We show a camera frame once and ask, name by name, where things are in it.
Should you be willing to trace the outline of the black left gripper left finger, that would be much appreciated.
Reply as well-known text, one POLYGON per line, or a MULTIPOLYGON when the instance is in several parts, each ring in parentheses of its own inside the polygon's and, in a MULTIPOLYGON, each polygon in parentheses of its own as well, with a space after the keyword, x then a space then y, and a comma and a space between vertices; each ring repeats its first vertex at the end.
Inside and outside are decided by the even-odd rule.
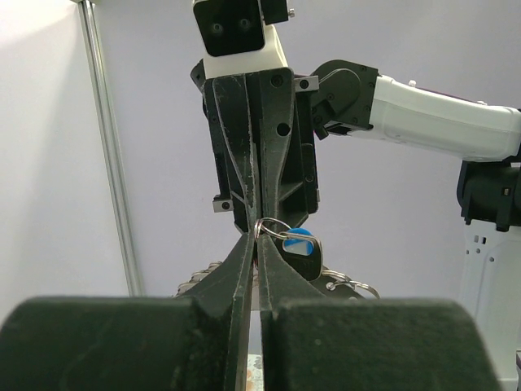
POLYGON ((1 328, 4 390, 242 390, 255 242, 174 298, 34 297, 1 328))

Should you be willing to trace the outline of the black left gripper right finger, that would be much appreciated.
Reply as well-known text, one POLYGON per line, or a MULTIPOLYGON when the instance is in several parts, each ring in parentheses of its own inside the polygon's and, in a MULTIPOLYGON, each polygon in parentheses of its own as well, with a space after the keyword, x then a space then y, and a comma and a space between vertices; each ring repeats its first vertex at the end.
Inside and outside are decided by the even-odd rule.
POLYGON ((352 300, 274 283, 257 242, 268 390, 497 390, 471 316, 446 300, 352 300))

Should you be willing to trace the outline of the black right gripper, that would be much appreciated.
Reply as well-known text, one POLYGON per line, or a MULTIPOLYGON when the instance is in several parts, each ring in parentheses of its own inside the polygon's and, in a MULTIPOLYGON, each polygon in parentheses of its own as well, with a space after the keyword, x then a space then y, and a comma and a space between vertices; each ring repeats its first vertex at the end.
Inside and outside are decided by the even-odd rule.
POLYGON ((202 63, 190 77, 203 97, 219 192, 217 213, 251 234, 257 219, 302 226, 319 191, 311 97, 315 76, 276 68, 210 78, 202 63))

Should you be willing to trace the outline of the white disc with keyrings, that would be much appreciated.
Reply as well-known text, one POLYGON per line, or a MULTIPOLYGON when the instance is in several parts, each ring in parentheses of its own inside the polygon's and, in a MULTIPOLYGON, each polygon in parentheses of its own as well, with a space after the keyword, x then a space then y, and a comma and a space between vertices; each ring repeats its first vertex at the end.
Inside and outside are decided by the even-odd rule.
POLYGON ((362 289, 374 298, 380 298, 379 292, 369 284, 356 281, 344 273, 325 267, 323 265, 323 252, 321 275, 314 281, 304 279, 282 259, 282 255, 275 244, 276 239, 279 237, 278 234, 290 229, 292 229, 292 227, 287 225, 285 222, 271 217, 262 218, 255 225, 256 237, 267 235, 272 238, 273 244, 276 247, 275 253, 269 256, 269 260, 266 263, 267 266, 272 266, 274 268, 272 270, 272 276, 275 284, 288 288, 291 292, 295 292, 296 286, 299 283, 306 283, 322 292, 324 295, 333 295, 338 293, 355 299, 365 298, 364 295, 358 292, 359 289, 362 289))

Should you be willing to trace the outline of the blue tagged key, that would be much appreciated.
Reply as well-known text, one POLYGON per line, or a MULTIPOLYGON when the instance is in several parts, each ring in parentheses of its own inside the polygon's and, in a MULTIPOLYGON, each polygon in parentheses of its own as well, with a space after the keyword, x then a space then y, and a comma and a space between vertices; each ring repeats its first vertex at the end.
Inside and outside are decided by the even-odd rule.
POLYGON ((275 244, 282 259, 308 281, 316 280, 322 272, 322 243, 304 228, 280 232, 275 244))

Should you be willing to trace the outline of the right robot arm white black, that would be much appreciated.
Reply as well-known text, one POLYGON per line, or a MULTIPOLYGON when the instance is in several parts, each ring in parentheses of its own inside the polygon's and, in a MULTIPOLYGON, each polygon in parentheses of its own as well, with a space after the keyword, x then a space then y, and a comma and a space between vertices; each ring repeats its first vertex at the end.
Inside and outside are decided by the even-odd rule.
POLYGON ((246 327, 260 300, 265 388, 517 390, 520 112, 404 85, 343 60, 191 79, 203 96, 220 192, 237 247, 189 293, 246 327), (318 207, 314 141, 380 139, 462 160, 460 301, 395 301, 323 265, 302 228, 318 207))

